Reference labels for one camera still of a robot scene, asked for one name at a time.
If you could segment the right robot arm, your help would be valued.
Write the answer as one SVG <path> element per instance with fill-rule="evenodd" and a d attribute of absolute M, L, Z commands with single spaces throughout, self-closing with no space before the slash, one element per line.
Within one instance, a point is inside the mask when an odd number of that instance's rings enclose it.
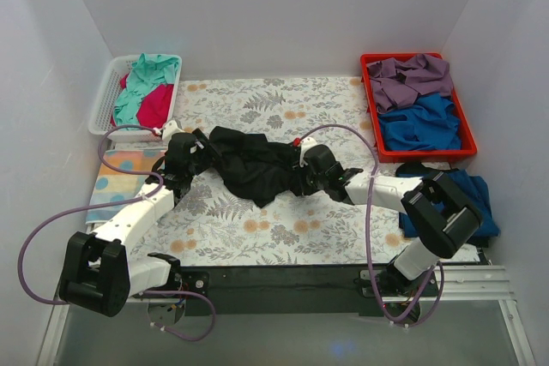
<path fill-rule="evenodd" d="M 413 223 L 416 239 L 370 281 L 382 293 L 411 293 L 423 278 L 431 277 L 429 269 L 452 258 L 483 223 L 480 210 L 447 173 L 373 177 L 360 168 L 343 168 L 323 144 L 304 141 L 299 150 L 307 189 L 323 191 L 332 201 L 348 205 L 372 204 L 397 211 Z"/>

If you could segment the black t-shirt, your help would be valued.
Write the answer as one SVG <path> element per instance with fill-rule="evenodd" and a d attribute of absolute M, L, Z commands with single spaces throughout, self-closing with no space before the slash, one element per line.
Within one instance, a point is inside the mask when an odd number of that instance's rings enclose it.
<path fill-rule="evenodd" d="M 299 166 L 300 148 L 291 143 L 217 126 L 209 135 L 209 145 L 216 151 L 212 166 L 226 188 L 260 208 L 286 191 L 296 196 L 317 192 L 305 184 L 305 172 Z"/>

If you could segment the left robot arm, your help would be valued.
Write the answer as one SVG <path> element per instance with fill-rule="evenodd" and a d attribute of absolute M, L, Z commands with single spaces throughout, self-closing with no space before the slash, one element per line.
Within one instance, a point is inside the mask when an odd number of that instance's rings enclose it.
<path fill-rule="evenodd" d="M 208 139 L 198 129 L 172 135 L 135 202 L 91 233 L 77 232 L 69 239 L 59 285 L 62 300 L 113 317 L 131 296 L 152 290 L 174 297 L 182 290 L 179 259 L 153 252 L 131 261 L 129 254 L 208 168 L 207 148 Z"/>

